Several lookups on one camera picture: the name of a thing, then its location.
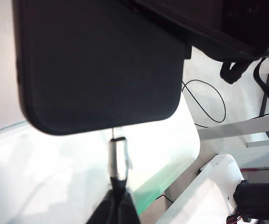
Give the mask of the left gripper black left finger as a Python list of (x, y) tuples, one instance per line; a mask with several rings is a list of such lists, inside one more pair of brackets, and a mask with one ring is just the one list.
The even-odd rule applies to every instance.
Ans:
[(114, 195), (109, 190), (86, 224), (113, 224), (114, 221)]

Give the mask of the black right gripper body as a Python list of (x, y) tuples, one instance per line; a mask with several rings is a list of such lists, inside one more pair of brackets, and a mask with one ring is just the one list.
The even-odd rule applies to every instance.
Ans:
[(254, 47), (269, 45), (269, 0), (223, 1), (223, 32)]

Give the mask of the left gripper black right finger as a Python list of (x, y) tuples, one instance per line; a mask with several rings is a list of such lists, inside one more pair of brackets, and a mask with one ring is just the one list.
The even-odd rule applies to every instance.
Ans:
[(131, 194), (126, 190), (119, 204), (120, 224), (140, 224)]

